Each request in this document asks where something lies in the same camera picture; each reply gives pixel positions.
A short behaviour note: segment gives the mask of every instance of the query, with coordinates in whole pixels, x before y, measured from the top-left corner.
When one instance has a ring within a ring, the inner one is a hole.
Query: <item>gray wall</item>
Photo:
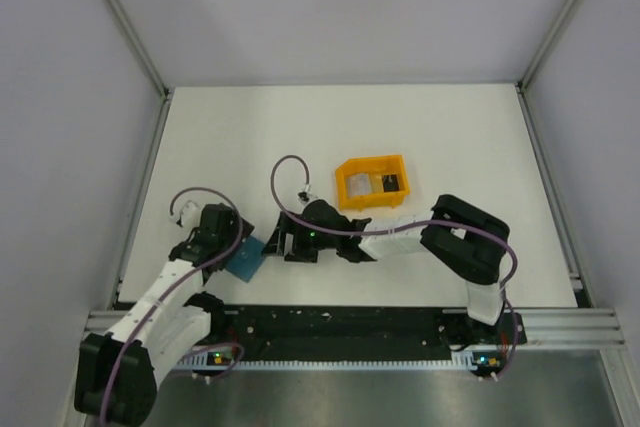
[[[102,0],[0,0],[0,425],[59,420],[159,108]]]
[[[563,0],[121,0],[171,85],[521,78]]]
[[[584,0],[531,91],[597,299],[640,365],[640,0]]]

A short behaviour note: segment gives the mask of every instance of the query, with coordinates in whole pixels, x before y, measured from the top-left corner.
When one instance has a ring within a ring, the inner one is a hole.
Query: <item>yellow bin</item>
[[[409,194],[401,155],[349,159],[336,169],[341,210],[396,207]]]

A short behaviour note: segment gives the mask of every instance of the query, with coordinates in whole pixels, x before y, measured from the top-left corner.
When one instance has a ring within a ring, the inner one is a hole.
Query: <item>white table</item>
[[[171,247],[186,238],[167,214],[184,187],[223,191],[266,241],[278,218],[269,173],[289,153],[306,159],[313,192],[334,205],[334,170],[342,162],[402,154],[411,186],[404,204],[347,215],[421,212],[440,194],[457,195],[511,227],[520,258],[507,289],[514,305],[576,306],[516,91],[506,84],[176,89],[120,301],[138,300]],[[302,182],[299,165],[283,165],[277,187],[292,209],[300,209]],[[218,202],[202,193],[187,198]],[[207,290],[226,303],[466,305],[464,281],[428,252],[364,264],[333,252],[321,252],[315,265],[269,258],[249,284],[221,272]]]

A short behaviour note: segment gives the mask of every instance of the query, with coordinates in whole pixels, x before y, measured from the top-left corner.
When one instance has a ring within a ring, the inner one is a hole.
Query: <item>cable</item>
[[[120,370],[120,365],[122,364],[122,358],[124,357],[124,353],[127,351],[129,346],[133,343],[133,340],[140,333],[140,331],[142,330],[144,325],[153,316],[155,311],[158,309],[158,306],[160,304],[162,304],[162,302],[167,297],[169,297],[169,295],[171,295],[171,293],[174,290],[176,290],[187,279],[189,279],[190,277],[196,275],[197,273],[199,273],[200,271],[206,269],[207,267],[211,267],[212,265],[217,264],[222,259],[224,259],[228,255],[230,255],[238,247],[238,245],[240,245],[240,242],[242,241],[242,229],[243,229],[243,227],[242,227],[242,217],[240,216],[240,212],[238,211],[238,208],[235,206],[235,204],[231,201],[231,199],[229,199],[222,192],[218,192],[217,190],[210,189],[209,187],[189,187],[187,189],[183,189],[180,192],[178,192],[173,197],[173,199],[171,199],[171,203],[169,204],[169,213],[171,215],[173,215],[173,207],[174,207],[178,197],[180,197],[181,195],[183,195],[183,194],[185,194],[187,192],[192,192],[192,191],[209,192],[211,194],[217,195],[218,197],[221,197],[227,204],[229,204],[229,206],[233,209],[233,211],[238,216],[238,235],[236,235],[236,238],[234,239],[234,241],[231,244],[231,246],[228,249],[226,249],[224,252],[216,255],[213,259],[208,260],[207,262],[203,263],[202,265],[200,265],[198,267],[195,267],[192,271],[184,274],[182,277],[180,277],[178,280],[176,280],[173,284],[171,284],[167,288],[167,290],[165,290],[164,293],[160,297],[158,297],[157,303],[154,304],[149,309],[149,311],[142,317],[142,319],[140,319],[140,322],[138,322],[136,324],[136,327],[133,329],[133,331],[131,332],[131,334],[129,335],[129,337],[125,341],[125,343],[122,345],[122,347],[120,349],[120,352],[118,352],[118,356],[116,357],[116,360],[115,360],[115,362],[113,364],[113,368],[111,369],[111,373],[109,374],[109,379],[107,380],[107,385],[105,387],[104,395],[102,396],[102,404],[100,405],[100,425],[102,427],[107,427],[108,426],[107,410],[108,410],[108,406],[109,406],[109,400],[111,399],[111,394],[113,392],[113,386],[115,384],[116,377],[118,375],[118,371]]]
[[[344,237],[365,237],[365,236],[370,236],[370,235],[388,235],[390,233],[387,230],[371,230],[371,231],[367,231],[367,232],[351,232],[351,231],[346,231],[346,230],[328,229],[326,227],[321,227],[319,225],[311,224],[310,222],[302,220],[302,219],[296,217],[295,215],[293,215],[291,212],[289,212],[287,210],[287,208],[284,206],[284,204],[282,203],[282,201],[278,197],[278,193],[276,192],[276,183],[275,183],[276,172],[278,171],[278,168],[280,167],[280,165],[284,161],[289,160],[289,159],[297,160],[298,162],[300,162],[300,164],[302,164],[302,167],[304,168],[304,172],[305,172],[305,184],[306,185],[309,184],[309,181],[311,180],[311,175],[309,173],[309,166],[304,161],[304,159],[302,157],[298,156],[298,155],[293,155],[293,154],[285,155],[284,157],[282,157],[280,160],[278,160],[275,163],[275,165],[273,166],[273,169],[271,169],[271,177],[269,179],[269,181],[270,181],[269,184],[270,184],[270,187],[271,187],[271,196],[273,197],[273,200],[278,205],[280,210],[287,217],[289,217],[291,220],[293,220],[294,222],[296,222],[299,225],[302,225],[303,227],[315,230],[317,232],[322,232],[322,233],[329,234],[329,235],[339,235],[339,236],[344,236]],[[509,369],[509,367],[511,366],[511,363],[513,362],[513,358],[514,358],[515,353],[516,353],[516,345],[518,344],[518,333],[519,333],[518,317],[517,317],[516,312],[515,312],[515,310],[513,308],[513,305],[511,305],[511,302],[509,302],[509,299],[507,299],[507,295],[506,295],[506,291],[505,291],[505,287],[507,285],[507,282],[509,282],[513,278],[513,276],[516,274],[516,271],[518,270],[518,256],[516,255],[516,252],[513,250],[513,248],[511,248],[511,246],[509,244],[507,244],[500,237],[498,237],[496,235],[493,235],[490,232],[487,232],[485,230],[482,230],[482,229],[479,229],[477,227],[474,227],[472,225],[461,224],[459,222],[453,222],[453,221],[450,221],[450,220],[436,220],[436,219],[421,220],[421,221],[418,221],[418,222],[412,222],[410,224],[401,225],[400,227],[396,227],[394,229],[394,231],[395,232],[403,232],[405,230],[414,229],[416,227],[428,226],[428,225],[437,225],[437,226],[440,226],[440,227],[447,227],[447,228],[451,228],[451,229],[462,229],[462,230],[465,230],[467,232],[471,232],[472,234],[479,235],[480,237],[484,237],[485,239],[491,240],[492,242],[495,242],[496,244],[498,244],[511,257],[511,269],[509,270],[507,275],[504,277],[504,279],[502,279],[502,281],[500,281],[500,291],[502,292],[502,299],[503,299],[504,303],[506,304],[507,307],[509,307],[509,311],[511,313],[511,318],[512,318],[512,321],[513,321],[513,328],[514,328],[513,346],[511,348],[511,353],[508,356],[504,367],[500,370],[500,372],[498,372],[496,374],[496,377],[495,377],[496,380],[500,379],[504,375],[504,373]]]

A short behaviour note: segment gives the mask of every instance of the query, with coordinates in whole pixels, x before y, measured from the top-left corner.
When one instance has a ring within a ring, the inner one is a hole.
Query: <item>purple cable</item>
[[[287,217],[289,217],[291,220],[293,220],[297,224],[302,225],[303,227],[306,227],[308,229],[313,229],[313,230],[315,230],[317,232],[322,232],[322,233],[330,234],[330,235],[340,235],[340,236],[344,236],[344,237],[366,237],[366,236],[371,236],[371,235],[387,235],[387,234],[390,234],[390,232],[388,230],[371,230],[371,231],[368,231],[368,232],[350,232],[350,231],[347,231],[347,230],[328,229],[326,227],[320,227],[319,225],[311,224],[311,223],[309,223],[307,221],[304,221],[302,219],[299,219],[298,217],[293,215],[284,206],[284,204],[282,203],[282,201],[278,197],[278,193],[276,192],[276,172],[278,170],[278,167],[280,167],[280,165],[285,160],[289,160],[289,159],[297,160],[298,162],[300,162],[302,164],[302,167],[304,168],[304,172],[305,172],[305,184],[309,184],[311,176],[309,174],[309,167],[307,166],[307,163],[304,161],[304,159],[302,157],[298,156],[298,155],[293,155],[293,154],[285,155],[284,157],[282,157],[280,160],[278,160],[275,163],[275,165],[273,166],[273,169],[271,170],[271,178],[270,178],[271,195],[273,196],[273,200],[276,202],[276,204],[278,205],[280,210]],[[512,316],[512,319],[513,319],[513,326],[514,326],[513,327],[514,328],[513,347],[511,348],[511,353],[509,354],[509,357],[507,358],[505,366],[502,368],[502,370],[500,370],[500,372],[498,374],[496,374],[497,378],[499,379],[500,377],[502,377],[502,375],[511,366],[513,357],[514,357],[515,352],[516,352],[516,345],[518,344],[518,318],[516,316],[516,312],[515,312],[515,310],[513,308],[513,305],[511,305],[511,302],[509,302],[509,300],[507,299],[507,295],[506,295],[506,292],[505,292],[505,287],[507,285],[507,282],[509,282],[513,278],[513,276],[516,273],[516,270],[518,270],[518,256],[516,255],[516,252],[511,248],[511,246],[509,244],[507,244],[504,240],[502,240],[500,237],[497,237],[496,235],[493,235],[490,232],[487,232],[485,230],[479,229],[479,228],[474,227],[472,225],[461,224],[459,222],[453,222],[453,221],[450,221],[450,220],[435,220],[435,219],[421,220],[421,221],[418,221],[418,222],[412,222],[410,224],[401,225],[400,227],[396,227],[394,229],[394,232],[403,232],[405,230],[413,229],[413,228],[416,228],[416,227],[428,226],[428,225],[437,225],[437,226],[440,226],[440,227],[447,227],[447,228],[450,228],[450,229],[462,229],[462,230],[465,230],[467,232],[471,232],[472,234],[479,235],[480,237],[484,237],[485,239],[491,240],[492,242],[495,242],[496,244],[498,244],[511,257],[511,261],[512,261],[511,270],[509,270],[509,273],[507,273],[505,278],[502,279],[502,281],[500,282],[500,291],[502,292],[502,299],[504,300],[504,303],[509,307],[509,310],[511,312],[511,316]]]
[[[183,195],[183,194],[185,194],[187,192],[192,192],[192,191],[209,192],[211,194],[217,195],[218,197],[221,197],[227,204],[229,204],[229,206],[231,206],[231,208],[234,210],[234,212],[236,214],[238,214],[238,235],[236,236],[235,240],[233,241],[233,243],[231,244],[231,246],[227,250],[225,250],[224,252],[216,255],[213,259],[205,262],[204,264],[194,268],[192,271],[184,274],[182,277],[180,277],[178,280],[176,280],[173,284],[171,284],[167,288],[167,290],[160,297],[158,297],[158,302],[156,304],[154,304],[149,309],[149,311],[142,317],[142,319],[140,319],[140,322],[138,322],[136,327],[131,332],[131,335],[129,335],[129,338],[122,345],[122,348],[120,349],[120,352],[118,352],[118,356],[116,357],[116,360],[115,360],[115,362],[113,364],[113,368],[111,369],[111,373],[109,374],[109,379],[107,380],[107,386],[105,387],[104,395],[102,396],[102,404],[100,405],[100,425],[102,427],[107,427],[107,425],[108,425],[107,410],[108,410],[108,406],[109,406],[109,400],[111,399],[111,393],[113,392],[113,386],[115,384],[116,377],[118,375],[118,371],[120,370],[120,365],[122,364],[122,357],[124,356],[124,353],[127,351],[129,346],[132,344],[133,340],[140,333],[140,331],[142,330],[142,327],[144,327],[144,325],[149,321],[151,316],[158,309],[158,305],[161,304],[167,297],[169,297],[169,295],[171,295],[171,293],[174,290],[176,290],[187,279],[189,279],[190,277],[196,275],[198,272],[206,269],[207,267],[210,267],[212,265],[217,264],[222,259],[224,259],[226,256],[231,254],[231,252],[233,252],[236,249],[236,247],[238,247],[240,242],[242,241],[242,217],[240,216],[240,213],[238,212],[238,208],[231,201],[231,199],[229,199],[223,193],[218,192],[217,190],[210,189],[209,187],[189,187],[187,189],[183,189],[180,192],[178,192],[173,197],[173,199],[171,200],[171,203],[169,205],[169,213],[171,215],[173,215],[173,206],[175,205],[176,200],[178,199],[178,197],[180,197],[181,195]]]

